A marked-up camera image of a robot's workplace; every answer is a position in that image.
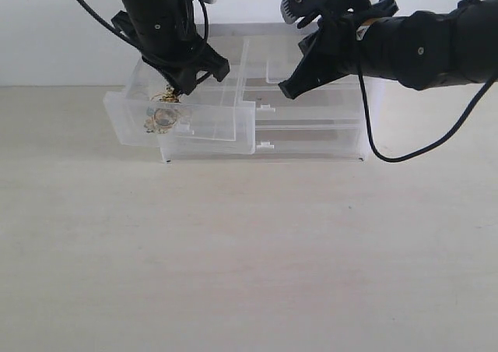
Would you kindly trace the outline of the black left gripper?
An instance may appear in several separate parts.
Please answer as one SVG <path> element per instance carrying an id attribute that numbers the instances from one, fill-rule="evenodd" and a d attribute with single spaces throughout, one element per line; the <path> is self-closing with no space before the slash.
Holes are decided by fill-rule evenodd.
<path id="1" fill-rule="evenodd" d="M 179 94 L 191 94 L 212 76 L 222 82 L 230 73 L 229 60 L 216 52 L 195 25 L 195 0 L 121 0 L 124 10 L 111 23 L 126 35 Z M 204 9 L 202 0 L 199 4 Z"/>

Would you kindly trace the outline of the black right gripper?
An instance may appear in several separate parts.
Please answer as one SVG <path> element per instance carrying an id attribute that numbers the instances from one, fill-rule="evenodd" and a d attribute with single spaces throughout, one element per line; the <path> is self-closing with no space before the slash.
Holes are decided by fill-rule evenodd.
<path id="1" fill-rule="evenodd" d="M 358 66 L 366 72 L 366 55 L 360 38 L 368 27 L 398 11 L 396 0 L 327 0 L 301 21 L 317 17 L 317 30 L 299 42 L 303 54 L 293 74 L 279 83 L 289 99 L 341 79 L 356 75 Z"/>

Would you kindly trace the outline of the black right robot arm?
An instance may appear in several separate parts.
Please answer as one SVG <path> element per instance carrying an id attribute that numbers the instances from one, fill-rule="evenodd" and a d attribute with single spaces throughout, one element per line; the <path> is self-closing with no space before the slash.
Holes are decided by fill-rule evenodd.
<path id="1" fill-rule="evenodd" d="M 395 1 L 362 12 L 325 13 L 300 42 L 303 57 L 279 84 L 298 96 L 346 76 L 393 80 L 422 91 L 486 83 L 497 77 L 497 0 L 449 13 L 419 10 L 395 16 Z"/>

